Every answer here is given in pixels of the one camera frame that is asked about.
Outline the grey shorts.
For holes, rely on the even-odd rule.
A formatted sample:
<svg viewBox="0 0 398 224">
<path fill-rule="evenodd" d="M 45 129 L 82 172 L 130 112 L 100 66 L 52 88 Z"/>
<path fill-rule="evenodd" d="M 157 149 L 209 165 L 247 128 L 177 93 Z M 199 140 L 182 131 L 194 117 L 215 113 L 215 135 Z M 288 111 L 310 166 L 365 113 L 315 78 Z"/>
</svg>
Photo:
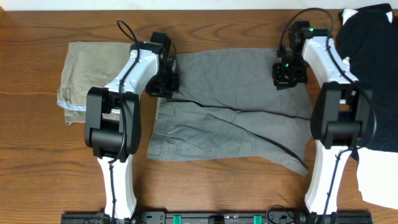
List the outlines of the grey shorts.
<svg viewBox="0 0 398 224">
<path fill-rule="evenodd" d="M 278 90 L 274 49 L 177 55 L 180 89 L 157 101 L 147 158 L 196 161 L 263 157 L 300 175 L 312 104 L 304 84 Z"/>
</svg>

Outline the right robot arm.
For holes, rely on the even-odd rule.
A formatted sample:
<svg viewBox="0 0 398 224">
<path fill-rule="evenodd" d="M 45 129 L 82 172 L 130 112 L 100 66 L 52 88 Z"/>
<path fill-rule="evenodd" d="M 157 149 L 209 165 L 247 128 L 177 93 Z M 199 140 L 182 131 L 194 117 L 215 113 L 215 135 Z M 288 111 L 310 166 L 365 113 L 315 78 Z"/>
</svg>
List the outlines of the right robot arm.
<svg viewBox="0 0 398 224">
<path fill-rule="evenodd" d="M 328 29 L 307 21 L 295 22 L 288 31 L 290 49 L 280 45 L 272 77 L 278 90 L 306 83 L 311 68 L 321 88 L 310 118 L 310 131 L 317 144 L 313 176 L 305 204 L 319 219 L 336 214 L 336 199 L 344 166 L 350 154 L 360 149 L 358 141 L 374 116 L 372 91 L 344 65 Z"/>
</svg>

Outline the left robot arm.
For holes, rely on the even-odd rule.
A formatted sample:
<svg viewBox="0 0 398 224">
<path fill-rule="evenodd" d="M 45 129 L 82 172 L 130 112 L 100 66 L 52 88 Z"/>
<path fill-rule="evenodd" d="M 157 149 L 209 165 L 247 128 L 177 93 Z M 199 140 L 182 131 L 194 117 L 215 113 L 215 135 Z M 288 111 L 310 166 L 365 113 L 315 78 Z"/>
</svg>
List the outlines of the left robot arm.
<svg viewBox="0 0 398 224">
<path fill-rule="evenodd" d="M 103 172 L 103 223 L 131 223 L 134 218 L 132 158 L 141 140 L 141 95 L 171 98 L 179 91 L 176 65 L 171 40 L 139 41 L 131 45 L 129 60 L 113 81 L 88 91 L 85 143 Z"/>
</svg>

